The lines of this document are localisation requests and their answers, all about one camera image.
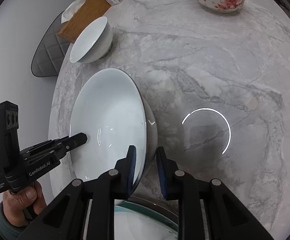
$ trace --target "quilted cushion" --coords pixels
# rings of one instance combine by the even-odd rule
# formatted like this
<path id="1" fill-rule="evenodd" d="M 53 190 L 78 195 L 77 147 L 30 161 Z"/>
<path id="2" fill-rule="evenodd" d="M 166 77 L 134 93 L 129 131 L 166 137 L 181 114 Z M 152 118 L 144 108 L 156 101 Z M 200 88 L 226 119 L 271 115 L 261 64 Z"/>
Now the quilted cushion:
<path id="1" fill-rule="evenodd" d="M 34 54 L 31 70 L 36 77 L 57 76 L 70 42 L 57 36 L 61 29 L 61 12 L 48 28 Z"/>

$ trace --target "finger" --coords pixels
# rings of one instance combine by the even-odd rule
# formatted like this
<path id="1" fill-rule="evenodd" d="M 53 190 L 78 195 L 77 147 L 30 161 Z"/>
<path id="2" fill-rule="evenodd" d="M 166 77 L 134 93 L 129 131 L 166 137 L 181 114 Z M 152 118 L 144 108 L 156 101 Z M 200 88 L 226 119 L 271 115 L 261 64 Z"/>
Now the finger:
<path id="1" fill-rule="evenodd" d="M 7 220 L 14 226 L 27 225 L 23 209 L 30 206 L 36 199 L 36 191 L 33 187 L 27 187 L 17 194 L 9 191 L 3 193 L 3 211 Z"/>
<path id="2" fill-rule="evenodd" d="M 45 198 L 42 192 L 42 186 L 38 181 L 35 182 L 34 188 L 37 193 L 37 198 L 33 204 L 33 209 L 36 214 L 40 214 L 42 210 L 47 207 L 47 204 L 45 202 Z"/>

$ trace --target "gray sleeve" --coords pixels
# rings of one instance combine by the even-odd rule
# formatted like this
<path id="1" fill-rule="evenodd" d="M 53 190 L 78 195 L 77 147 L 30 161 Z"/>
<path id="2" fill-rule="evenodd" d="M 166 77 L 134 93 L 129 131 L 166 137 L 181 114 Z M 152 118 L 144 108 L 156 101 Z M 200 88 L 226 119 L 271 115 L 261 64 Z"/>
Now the gray sleeve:
<path id="1" fill-rule="evenodd" d="M 4 240 L 15 240 L 26 227 L 15 227 L 8 222 L 3 212 L 3 203 L 0 204 L 0 235 Z"/>

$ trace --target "silver bolt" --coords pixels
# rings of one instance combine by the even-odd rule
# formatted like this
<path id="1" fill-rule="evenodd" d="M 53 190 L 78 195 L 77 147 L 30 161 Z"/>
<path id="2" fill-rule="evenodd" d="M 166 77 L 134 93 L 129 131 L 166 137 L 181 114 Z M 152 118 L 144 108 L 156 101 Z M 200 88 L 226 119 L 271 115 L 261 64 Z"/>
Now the silver bolt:
<path id="1" fill-rule="evenodd" d="M 175 171 L 175 175 L 178 176 L 178 177 L 182 177 L 185 175 L 185 172 L 182 171 L 182 170 L 178 170 L 178 171 Z"/>
<path id="2" fill-rule="evenodd" d="M 77 186 L 79 186 L 81 184 L 82 184 L 82 181 L 80 179 L 75 179 L 75 180 L 72 181 L 72 185 L 74 187 L 77 187 Z"/>
<path id="3" fill-rule="evenodd" d="M 212 181 L 211 181 L 211 183 L 213 184 L 213 185 L 215 185 L 215 186 L 220 186 L 220 184 L 222 183 L 219 179 L 213 179 Z"/>
<path id="4" fill-rule="evenodd" d="M 118 170 L 115 170 L 115 169 L 109 170 L 108 174 L 111 176 L 115 176 L 118 174 Z"/>

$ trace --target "gray marble surface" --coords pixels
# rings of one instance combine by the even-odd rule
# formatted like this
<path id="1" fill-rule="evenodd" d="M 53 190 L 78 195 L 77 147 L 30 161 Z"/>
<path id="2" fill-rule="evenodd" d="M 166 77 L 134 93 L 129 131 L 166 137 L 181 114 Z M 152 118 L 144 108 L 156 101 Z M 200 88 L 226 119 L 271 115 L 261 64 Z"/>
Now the gray marble surface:
<path id="1" fill-rule="evenodd" d="M 276 240 L 290 233 L 290 20 L 272 0 L 247 0 L 228 15 L 196 0 L 124 0 L 105 14 L 111 52 L 72 64 L 54 92 L 49 137 L 69 134 L 72 108 L 97 71 L 127 72 L 152 108 L 159 145 L 196 178 L 220 178 Z M 224 120 L 195 109 L 220 111 Z M 74 177 L 69 154 L 50 172 L 54 195 Z M 134 193 L 176 210 L 160 194 L 156 164 Z"/>

